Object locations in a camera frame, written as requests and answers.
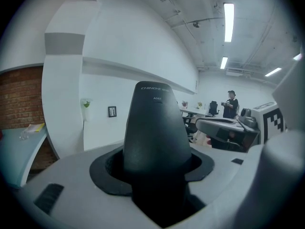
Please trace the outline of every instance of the vent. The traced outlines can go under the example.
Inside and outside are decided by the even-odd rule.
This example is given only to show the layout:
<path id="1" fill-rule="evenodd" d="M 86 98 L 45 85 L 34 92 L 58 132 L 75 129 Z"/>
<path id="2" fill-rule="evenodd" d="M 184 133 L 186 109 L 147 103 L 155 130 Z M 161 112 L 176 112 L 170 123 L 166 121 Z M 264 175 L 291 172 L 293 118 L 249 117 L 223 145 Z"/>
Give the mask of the vent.
<path id="1" fill-rule="evenodd" d="M 229 75 L 229 76 L 242 76 L 243 75 L 243 71 L 242 70 L 232 70 L 232 69 L 228 69 L 226 72 L 225 72 L 226 75 Z"/>

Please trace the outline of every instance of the ceiling pipe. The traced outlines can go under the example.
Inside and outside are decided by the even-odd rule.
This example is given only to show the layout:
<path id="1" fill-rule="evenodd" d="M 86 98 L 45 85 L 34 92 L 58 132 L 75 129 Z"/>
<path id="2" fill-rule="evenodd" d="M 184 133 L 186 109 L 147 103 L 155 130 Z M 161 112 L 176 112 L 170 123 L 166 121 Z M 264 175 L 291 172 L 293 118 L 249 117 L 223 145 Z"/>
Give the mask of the ceiling pipe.
<path id="1" fill-rule="evenodd" d="M 210 21 L 210 20 L 217 20 L 217 19 L 224 19 L 224 17 L 216 17 L 216 18 L 207 18 L 207 19 L 202 19 L 202 20 L 195 20 L 195 21 L 187 22 L 186 24 L 199 23 L 199 22 L 202 22 L 202 21 Z M 270 25 L 270 26 L 273 25 L 272 23 L 259 21 L 259 20 L 254 20 L 254 19 L 250 19 L 250 18 L 235 17 L 234 20 L 246 20 L 246 21 L 260 22 L 260 23 L 266 24 L 267 26 L 268 25 Z M 176 29 L 176 28 L 184 26 L 184 25 L 185 25 L 184 23 L 179 24 L 179 25 L 175 25 L 175 26 L 172 26 L 171 29 L 173 30 L 173 29 Z"/>
<path id="2" fill-rule="evenodd" d="M 207 18 L 207 19 L 203 19 L 203 20 L 196 20 L 196 21 L 191 21 L 191 22 L 187 22 L 186 24 L 195 24 L 195 23 L 199 23 L 202 21 L 210 21 L 210 20 L 219 20 L 219 19 L 224 19 L 223 17 L 218 17 L 218 18 Z M 176 29 L 178 27 L 184 26 L 184 24 L 180 24 L 180 25 L 176 25 L 176 26 L 172 26 L 171 29 Z"/>
<path id="3" fill-rule="evenodd" d="M 180 11 L 177 11 L 176 14 L 174 14 L 173 16 L 171 16 L 171 17 L 169 17 L 169 18 L 167 18 L 167 19 L 165 19 L 165 20 L 163 20 L 163 21 L 166 22 L 166 21 L 168 21 L 168 20 L 170 20 L 170 19 L 176 17 L 176 16 L 179 15 L 180 13 L 181 13 Z"/>
<path id="4" fill-rule="evenodd" d="M 250 54 L 250 56 L 248 57 L 248 59 L 246 60 L 246 62 L 242 65 L 242 67 L 246 67 L 247 65 L 251 64 L 252 59 L 256 56 L 258 50 L 260 49 L 260 47 L 262 46 L 263 42 L 265 41 L 265 39 L 267 38 L 269 31 L 271 30 L 273 23 L 275 22 L 275 15 L 276 15 L 276 4 L 274 3 L 271 15 L 270 15 L 270 19 L 268 21 L 268 24 L 259 40 L 259 42 L 257 43 L 257 45 L 255 46 L 254 50 L 252 51 L 252 53 Z"/>
<path id="5" fill-rule="evenodd" d="M 215 69 L 215 70 L 220 70 L 220 68 L 218 66 L 213 66 L 213 67 L 197 67 L 197 68 L 201 68 L 201 69 Z M 243 68 L 235 68 L 235 67 L 225 67 L 226 69 L 230 69 L 230 70 L 239 70 L 239 71 L 243 71 L 243 72 L 252 72 L 255 74 L 261 74 L 264 75 L 264 73 L 260 72 L 260 71 L 256 71 L 256 70 L 250 70 L 250 69 L 243 69 Z"/>
<path id="6" fill-rule="evenodd" d="M 219 71 L 219 72 L 223 72 L 223 71 L 221 71 L 220 70 L 220 68 L 213 68 L 213 67 L 206 67 L 206 68 L 204 68 L 204 67 L 198 67 L 198 68 L 203 68 L 203 69 L 206 69 L 206 70 L 209 70 L 209 71 Z M 245 76 L 245 77 L 247 77 L 248 79 L 251 79 L 251 80 L 254 80 L 254 81 L 260 81 L 260 82 L 263 82 L 263 83 L 269 83 L 269 84 L 271 84 L 271 85 L 273 85 L 273 86 L 277 86 L 277 83 L 274 83 L 274 82 L 271 82 L 270 80 L 267 80 L 267 79 L 265 79 L 265 78 L 262 78 L 262 79 L 260 79 L 260 78 L 257 78 L 257 77 L 253 77 L 252 75 L 250 75 L 250 74 L 247 74 L 247 73 L 242 73 L 243 74 L 243 76 Z"/>
<path id="7" fill-rule="evenodd" d="M 175 3 L 173 2 L 173 0 L 168 0 L 168 1 L 174 6 L 174 8 L 175 8 L 176 11 L 181 11 L 181 10 L 179 10 L 179 9 L 176 8 L 176 5 L 175 5 Z M 190 29 L 188 28 L 187 23 L 186 23 L 184 17 L 182 16 L 181 13 L 180 13 L 179 15 L 181 15 L 181 18 L 182 18 L 182 20 L 183 20 L 183 22 L 184 22 L 184 25 L 186 26 L 188 32 L 192 35 L 192 37 L 194 38 L 194 40 L 195 40 L 195 42 L 196 42 L 196 44 L 197 44 L 197 40 L 196 40 L 196 38 L 194 37 L 194 35 L 192 34 L 192 32 L 190 31 Z"/>

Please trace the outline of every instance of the ceiling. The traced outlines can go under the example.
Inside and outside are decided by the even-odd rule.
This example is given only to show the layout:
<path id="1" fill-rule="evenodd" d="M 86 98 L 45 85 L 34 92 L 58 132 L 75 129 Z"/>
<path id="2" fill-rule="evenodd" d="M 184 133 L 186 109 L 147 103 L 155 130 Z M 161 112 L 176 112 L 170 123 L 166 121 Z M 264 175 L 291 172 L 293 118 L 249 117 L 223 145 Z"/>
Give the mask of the ceiling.
<path id="1" fill-rule="evenodd" d="M 277 0 L 142 1 L 179 36 L 199 71 L 238 72 L 242 77 L 277 84 L 300 52 L 293 21 Z M 224 2 L 234 4 L 231 42 L 224 42 Z M 200 27 L 194 27 L 192 21 L 199 21 Z M 228 62 L 220 70 L 224 56 Z M 278 73 L 264 76 L 278 67 L 282 68 Z"/>

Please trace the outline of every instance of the person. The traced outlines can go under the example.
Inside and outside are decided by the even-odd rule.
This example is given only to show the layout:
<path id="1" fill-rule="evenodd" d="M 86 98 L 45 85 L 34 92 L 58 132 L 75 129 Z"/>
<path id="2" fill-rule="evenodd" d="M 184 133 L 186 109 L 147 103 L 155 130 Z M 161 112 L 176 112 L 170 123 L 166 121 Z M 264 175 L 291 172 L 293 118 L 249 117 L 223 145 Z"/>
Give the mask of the person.
<path id="1" fill-rule="evenodd" d="M 229 99 L 226 103 L 221 103 L 224 106 L 224 118 L 234 119 L 236 116 L 236 110 L 238 108 L 238 100 L 235 98 L 236 94 L 233 90 L 228 91 Z"/>

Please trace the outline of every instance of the ceiling light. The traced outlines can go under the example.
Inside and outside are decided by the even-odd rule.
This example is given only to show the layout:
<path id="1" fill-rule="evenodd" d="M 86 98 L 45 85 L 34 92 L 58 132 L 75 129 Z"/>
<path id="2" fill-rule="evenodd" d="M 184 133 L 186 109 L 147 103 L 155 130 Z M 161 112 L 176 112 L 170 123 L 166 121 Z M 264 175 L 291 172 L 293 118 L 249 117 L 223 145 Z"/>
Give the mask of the ceiling light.
<path id="1" fill-rule="evenodd" d="M 228 61 L 228 57 L 223 57 L 223 61 L 221 62 L 221 66 L 220 66 L 221 69 L 225 68 L 227 61 Z"/>
<path id="2" fill-rule="evenodd" d="M 302 58 L 302 54 L 299 53 L 296 57 L 294 57 L 294 60 L 299 61 Z"/>
<path id="3" fill-rule="evenodd" d="M 267 75 L 265 75 L 265 76 L 270 76 L 270 75 L 272 75 L 272 74 L 274 74 L 274 73 L 276 73 L 276 72 L 278 72 L 278 71 L 280 71 L 281 70 L 281 68 L 277 68 L 277 69 L 275 69 L 274 71 L 271 71 L 270 73 L 268 73 Z"/>
<path id="4" fill-rule="evenodd" d="M 224 3 L 225 34 L 224 41 L 231 42 L 234 25 L 234 4 Z"/>

